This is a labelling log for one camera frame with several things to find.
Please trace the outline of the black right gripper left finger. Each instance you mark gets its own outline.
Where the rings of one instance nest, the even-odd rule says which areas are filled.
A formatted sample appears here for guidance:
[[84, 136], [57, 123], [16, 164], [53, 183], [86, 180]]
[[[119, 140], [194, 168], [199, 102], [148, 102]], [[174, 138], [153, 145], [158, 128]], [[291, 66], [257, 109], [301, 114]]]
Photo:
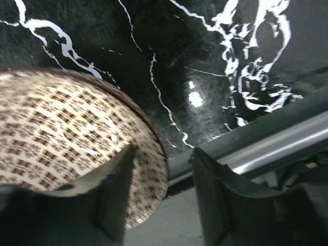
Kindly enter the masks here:
[[136, 148], [54, 191], [1, 186], [1, 245], [122, 245]]

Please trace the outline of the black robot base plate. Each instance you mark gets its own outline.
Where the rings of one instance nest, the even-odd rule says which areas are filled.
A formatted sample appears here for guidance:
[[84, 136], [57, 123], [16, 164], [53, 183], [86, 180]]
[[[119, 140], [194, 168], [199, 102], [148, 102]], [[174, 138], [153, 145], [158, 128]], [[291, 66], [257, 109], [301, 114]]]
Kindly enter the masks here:
[[[327, 147], [327, 88], [201, 146], [217, 162], [250, 179]], [[170, 191], [146, 222], [126, 232], [125, 245], [203, 245], [193, 176], [192, 150], [169, 161]]]

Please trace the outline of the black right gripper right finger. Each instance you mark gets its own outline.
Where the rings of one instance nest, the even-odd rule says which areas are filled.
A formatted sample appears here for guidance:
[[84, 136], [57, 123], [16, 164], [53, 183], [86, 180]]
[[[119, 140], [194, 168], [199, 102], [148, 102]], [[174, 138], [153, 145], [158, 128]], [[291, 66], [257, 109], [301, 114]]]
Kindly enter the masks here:
[[200, 148], [191, 157], [205, 245], [327, 245], [327, 165], [285, 191], [254, 183]]

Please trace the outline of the brown patterned bowl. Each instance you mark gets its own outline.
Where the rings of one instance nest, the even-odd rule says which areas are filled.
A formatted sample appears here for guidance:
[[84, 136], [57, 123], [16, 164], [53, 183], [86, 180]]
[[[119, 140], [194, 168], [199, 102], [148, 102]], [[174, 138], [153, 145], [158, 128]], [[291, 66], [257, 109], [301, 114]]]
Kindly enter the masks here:
[[61, 69], [1, 72], [1, 184], [55, 190], [137, 148], [126, 228], [146, 221], [168, 189], [168, 160], [143, 110], [94, 76]]

